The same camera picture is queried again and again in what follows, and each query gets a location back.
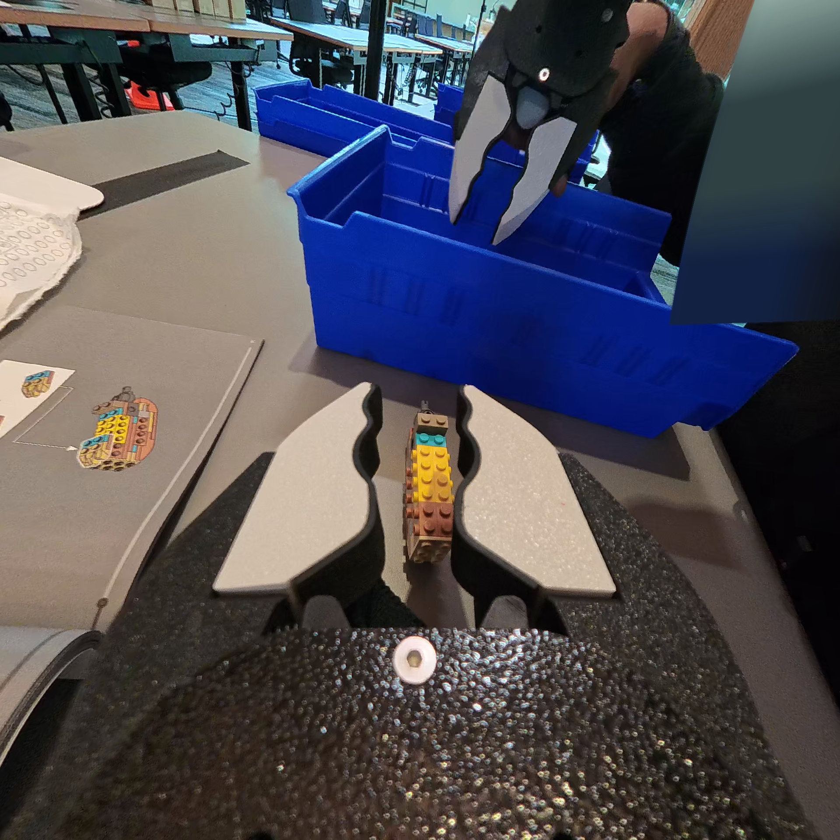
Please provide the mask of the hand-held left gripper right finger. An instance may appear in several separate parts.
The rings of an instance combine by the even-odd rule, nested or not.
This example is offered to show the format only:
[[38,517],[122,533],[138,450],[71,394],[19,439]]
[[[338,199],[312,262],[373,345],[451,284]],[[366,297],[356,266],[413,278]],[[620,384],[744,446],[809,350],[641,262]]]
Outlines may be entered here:
[[535,625],[549,599],[611,600],[617,588],[552,443],[473,385],[458,390],[462,481],[451,570],[476,624],[497,598],[517,597]]

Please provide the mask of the empty blue plastic bin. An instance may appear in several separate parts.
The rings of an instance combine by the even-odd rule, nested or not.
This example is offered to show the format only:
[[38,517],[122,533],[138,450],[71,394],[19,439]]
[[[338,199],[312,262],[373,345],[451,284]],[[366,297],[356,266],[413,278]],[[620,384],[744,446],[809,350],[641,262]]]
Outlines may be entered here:
[[[445,123],[453,129],[455,127],[455,115],[460,109],[463,93],[464,91],[461,87],[452,87],[445,84],[439,85],[437,88],[437,101],[434,109],[435,120]],[[593,183],[593,180],[585,180],[588,177],[585,173],[592,160],[592,155],[595,152],[599,139],[600,133],[596,131],[592,135],[589,143],[584,148],[584,151],[579,156],[578,161],[575,163],[570,173],[569,182],[571,184],[579,185]],[[524,163],[524,153],[513,149],[510,145],[504,142],[499,142],[490,152],[489,157],[492,160],[504,161],[519,165],[520,167],[523,167]]]
[[452,129],[339,87],[315,88],[307,79],[255,89],[259,134],[330,157],[385,125],[395,143],[421,138],[452,145]]

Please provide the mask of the partly built lego boat model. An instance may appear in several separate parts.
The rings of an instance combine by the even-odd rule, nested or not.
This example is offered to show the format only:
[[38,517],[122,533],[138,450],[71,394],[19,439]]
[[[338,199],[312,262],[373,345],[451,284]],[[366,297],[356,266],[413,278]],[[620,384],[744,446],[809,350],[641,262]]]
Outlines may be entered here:
[[448,417],[422,401],[408,434],[402,533],[406,562],[446,559],[454,535],[454,483],[447,444]]

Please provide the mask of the grey lego instruction booklet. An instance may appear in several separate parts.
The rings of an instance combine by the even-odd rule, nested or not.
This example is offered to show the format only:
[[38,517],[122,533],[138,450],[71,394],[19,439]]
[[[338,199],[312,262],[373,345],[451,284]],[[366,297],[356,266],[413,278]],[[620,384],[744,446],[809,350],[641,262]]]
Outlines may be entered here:
[[2,759],[100,643],[261,346],[73,307],[3,339]]

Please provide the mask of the long wooden-top table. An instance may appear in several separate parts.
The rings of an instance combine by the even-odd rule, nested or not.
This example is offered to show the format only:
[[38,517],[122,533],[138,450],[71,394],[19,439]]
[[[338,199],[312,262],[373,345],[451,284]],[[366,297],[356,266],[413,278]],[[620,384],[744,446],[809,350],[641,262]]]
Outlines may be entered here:
[[[271,23],[293,36],[291,49],[297,52],[297,62],[291,62],[291,71],[310,80],[315,88],[322,88],[323,59],[326,55],[342,54],[350,57],[353,68],[353,90],[364,94],[365,69],[369,32],[362,29],[334,24],[312,24],[272,18]],[[443,55],[440,48],[400,35],[385,35],[381,68],[385,70],[383,102],[393,105],[396,94],[396,68],[406,66],[408,96],[413,95],[414,78],[423,64],[434,64]]]
[[260,45],[290,41],[274,26],[244,18],[232,20],[165,10],[127,2],[2,2],[3,25],[47,28],[48,37],[22,35],[2,42],[4,66],[58,66],[82,122],[99,120],[106,108],[114,117],[130,116],[117,72],[119,42],[162,43],[175,63],[229,63],[238,126],[251,131],[244,66],[260,60]]

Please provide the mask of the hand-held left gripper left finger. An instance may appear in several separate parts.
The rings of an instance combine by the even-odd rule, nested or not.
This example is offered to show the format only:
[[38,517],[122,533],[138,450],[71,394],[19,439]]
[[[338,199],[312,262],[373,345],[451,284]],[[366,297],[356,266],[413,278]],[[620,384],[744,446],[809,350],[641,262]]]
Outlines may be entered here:
[[372,481],[381,428],[381,389],[363,382],[289,434],[259,484],[213,591],[287,599],[297,613],[314,596],[330,596],[346,607],[367,593],[385,565]]

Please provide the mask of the person's black shirt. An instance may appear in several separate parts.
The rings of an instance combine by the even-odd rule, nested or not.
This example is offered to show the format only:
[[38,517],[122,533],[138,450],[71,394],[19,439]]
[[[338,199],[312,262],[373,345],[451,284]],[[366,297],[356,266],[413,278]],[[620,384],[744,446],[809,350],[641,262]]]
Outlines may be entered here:
[[601,121],[612,194],[670,215],[659,254],[679,266],[724,87],[685,45],[661,45]]

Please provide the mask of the white plastic stand base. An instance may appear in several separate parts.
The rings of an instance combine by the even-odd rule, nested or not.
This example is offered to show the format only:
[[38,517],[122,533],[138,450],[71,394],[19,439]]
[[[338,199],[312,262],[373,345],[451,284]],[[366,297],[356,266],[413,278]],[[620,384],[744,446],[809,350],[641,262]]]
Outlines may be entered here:
[[11,159],[1,158],[1,195],[62,211],[83,212],[102,205],[103,193]]

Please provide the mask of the black tape strip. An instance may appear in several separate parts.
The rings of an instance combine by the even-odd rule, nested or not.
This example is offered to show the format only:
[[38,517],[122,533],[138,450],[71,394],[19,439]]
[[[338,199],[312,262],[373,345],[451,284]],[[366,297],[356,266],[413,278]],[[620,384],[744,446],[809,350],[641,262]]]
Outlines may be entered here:
[[103,194],[102,203],[81,211],[80,217],[103,214],[247,165],[249,165],[247,161],[217,150],[210,154],[198,155],[101,182],[96,184],[96,189]]

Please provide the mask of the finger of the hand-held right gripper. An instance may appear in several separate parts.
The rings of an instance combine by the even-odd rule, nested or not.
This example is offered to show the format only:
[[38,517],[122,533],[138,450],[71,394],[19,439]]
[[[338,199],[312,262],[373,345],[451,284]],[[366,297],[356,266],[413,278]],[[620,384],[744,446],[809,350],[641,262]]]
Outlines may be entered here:
[[481,173],[488,151],[504,134],[510,117],[511,106],[504,81],[488,76],[455,142],[448,189],[448,213],[452,224],[457,223],[468,202],[469,192]]
[[575,129],[576,123],[541,123],[532,131],[526,164],[497,226],[493,245],[513,234],[548,195]]

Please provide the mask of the white perforated sheet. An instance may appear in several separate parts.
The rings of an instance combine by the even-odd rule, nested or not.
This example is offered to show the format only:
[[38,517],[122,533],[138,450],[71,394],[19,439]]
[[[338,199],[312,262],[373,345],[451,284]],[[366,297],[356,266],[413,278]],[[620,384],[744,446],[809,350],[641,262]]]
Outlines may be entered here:
[[1,195],[1,328],[23,318],[81,256],[79,209]]

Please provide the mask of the black vertical post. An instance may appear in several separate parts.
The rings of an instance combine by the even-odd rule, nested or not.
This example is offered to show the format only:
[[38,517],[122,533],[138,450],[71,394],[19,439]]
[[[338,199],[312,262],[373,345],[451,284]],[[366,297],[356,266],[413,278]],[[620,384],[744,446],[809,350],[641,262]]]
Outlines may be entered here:
[[364,96],[376,102],[380,90],[387,1],[372,0],[370,6]]

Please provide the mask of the person's right forearm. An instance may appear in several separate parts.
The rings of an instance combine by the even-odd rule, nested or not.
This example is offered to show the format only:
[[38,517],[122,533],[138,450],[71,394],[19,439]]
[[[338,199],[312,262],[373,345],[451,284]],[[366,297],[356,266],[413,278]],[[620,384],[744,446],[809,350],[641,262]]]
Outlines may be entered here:
[[686,39],[673,10],[665,2],[632,2],[626,12],[628,34],[616,49],[615,75],[598,128],[609,131],[619,120],[618,103],[638,80],[649,81],[672,60]]

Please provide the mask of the blue plastic bin holding bricks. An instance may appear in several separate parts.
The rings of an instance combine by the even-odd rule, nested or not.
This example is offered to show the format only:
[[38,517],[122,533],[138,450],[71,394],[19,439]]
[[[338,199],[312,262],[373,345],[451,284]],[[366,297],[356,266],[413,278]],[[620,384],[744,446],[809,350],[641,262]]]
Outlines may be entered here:
[[665,213],[573,185],[493,246],[521,170],[488,161],[452,225],[452,160],[380,127],[288,190],[318,346],[648,438],[717,426],[795,356],[670,323],[650,276]]

